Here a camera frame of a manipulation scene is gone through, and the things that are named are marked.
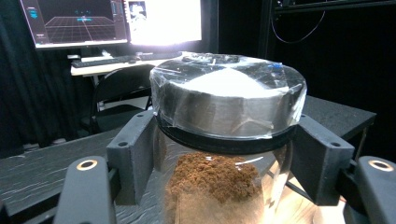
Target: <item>wire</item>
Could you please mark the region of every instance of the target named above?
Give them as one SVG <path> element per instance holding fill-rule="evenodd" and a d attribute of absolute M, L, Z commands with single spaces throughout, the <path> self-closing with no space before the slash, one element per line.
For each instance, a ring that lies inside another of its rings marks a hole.
<path fill-rule="evenodd" d="M 293 185 L 292 183 L 290 183 L 289 181 L 286 182 L 286 186 L 293 190 L 294 192 L 300 194 L 301 196 L 305 197 L 307 200 L 309 200 L 310 202 L 313 202 L 312 199 L 308 196 L 308 194 L 303 191 L 302 189 L 298 188 L 297 186 Z"/>
<path fill-rule="evenodd" d="M 273 29 L 273 31 L 274 31 L 274 34 L 275 34 L 275 36 L 276 36 L 276 38 L 277 38 L 278 40 L 280 40 L 280 41 L 282 41 L 283 43 L 286 43 L 286 44 L 297 44 L 297 43 L 300 43 L 300 42 L 302 42 L 303 40 L 305 40 L 305 39 L 306 39 L 307 37 L 309 37 L 312 33 L 314 33 L 315 30 L 317 30 L 317 28 L 319 27 L 320 23 L 323 21 L 323 18 L 324 18 L 324 15 L 325 15 L 325 14 L 326 14 L 326 11 L 323 11 L 322 16 L 321 16 L 320 20 L 318 21 L 317 25 L 316 25 L 307 35 L 303 36 L 301 39 L 294 40 L 294 41 L 287 41 L 287 40 L 284 40 L 284 39 L 282 39 L 282 38 L 276 33 L 276 29 L 275 29 L 275 26 L 274 26 L 274 19 L 273 19 L 273 17 L 271 17 L 271 26 L 272 26 L 272 29 Z"/>

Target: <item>dark background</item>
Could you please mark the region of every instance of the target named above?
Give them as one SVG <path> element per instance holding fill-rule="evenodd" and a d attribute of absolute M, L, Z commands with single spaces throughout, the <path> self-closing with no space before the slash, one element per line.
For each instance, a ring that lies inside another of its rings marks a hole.
<path fill-rule="evenodd" d="M 265 1 L 238 2 L 220 1 L 219 51 L 259 57 L 265 40 L 258 30 L 265 24 L 257 17 Z M 297 43 L 280 41 L 271 29 L 273 52 L 266 59 L 297 69 L 311 96 L 375 112 L 362 155 L 396 161 L 396 6 L 327 10 L 299 42 L 322 13 L 274 16 L 276 34 Z"/>

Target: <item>glass jar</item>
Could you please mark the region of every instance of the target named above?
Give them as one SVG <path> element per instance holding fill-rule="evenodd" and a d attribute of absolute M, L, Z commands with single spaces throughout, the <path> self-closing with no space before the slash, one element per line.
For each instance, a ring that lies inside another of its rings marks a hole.
<path fill-rule="evenodd" d="M 271 223 L 304 78 L 262 59 L 183 53 L 150 80 L 164 223 Z"/>
<path fill-rule="evenodd" d="M 173 223 L 271 223 L 287 181 L 292 147 L 227 155 L 185 147 L 158 130 L 163 220 Z"/>

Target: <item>metal lid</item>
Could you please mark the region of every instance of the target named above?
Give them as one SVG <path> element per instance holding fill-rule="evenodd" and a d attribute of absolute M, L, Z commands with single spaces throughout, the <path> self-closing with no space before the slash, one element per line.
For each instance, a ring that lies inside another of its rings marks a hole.
<path fill-rule="evenodd" d="M 185 53 L 150 75 L 154 114 L 184 132 L 221 139 L 269 139 L 295 125 L 305 79 L 282 63 Z"/>

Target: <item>coffee grounds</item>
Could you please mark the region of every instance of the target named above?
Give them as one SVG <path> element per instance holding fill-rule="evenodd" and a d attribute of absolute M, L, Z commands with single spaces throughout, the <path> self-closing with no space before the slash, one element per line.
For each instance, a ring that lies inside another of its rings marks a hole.
<path fill-rule="evenodd" d="M 203 152 L 180 156 L 165 190 L 166 223 L 175 223 L 177 209 L 186 211 L 186 208 L 177 208 L 181 195 L 184 199 L 188 197 L 189 201 L 195 198 L 196 202 L 212 202 L 214 198 L 223 207 L 230 206 L 230 203 L 237 207 L 251 201 L 255 204 L 261 202 L 262 187 L 258 171 L 254 165 L 244 161 L 242 157 Z"/>

